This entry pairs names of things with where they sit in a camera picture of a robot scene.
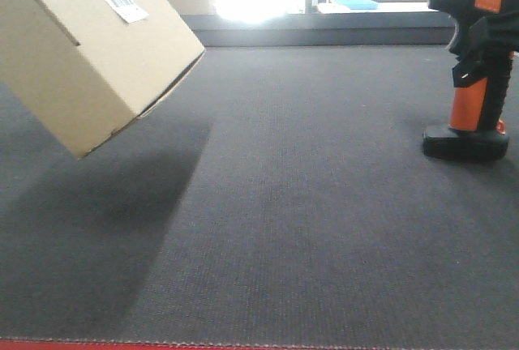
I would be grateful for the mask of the black gripper finger scanner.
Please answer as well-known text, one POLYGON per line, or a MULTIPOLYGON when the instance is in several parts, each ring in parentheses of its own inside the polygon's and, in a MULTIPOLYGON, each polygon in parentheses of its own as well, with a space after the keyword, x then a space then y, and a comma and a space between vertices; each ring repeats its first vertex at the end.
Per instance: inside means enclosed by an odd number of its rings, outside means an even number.
POLYGON ((457 58, 453 85, 466 88, 479 81, 490 67, 491 55, 518 51, 518 14, 486 15, 464 28, 456 25, 451 53, 457 58))

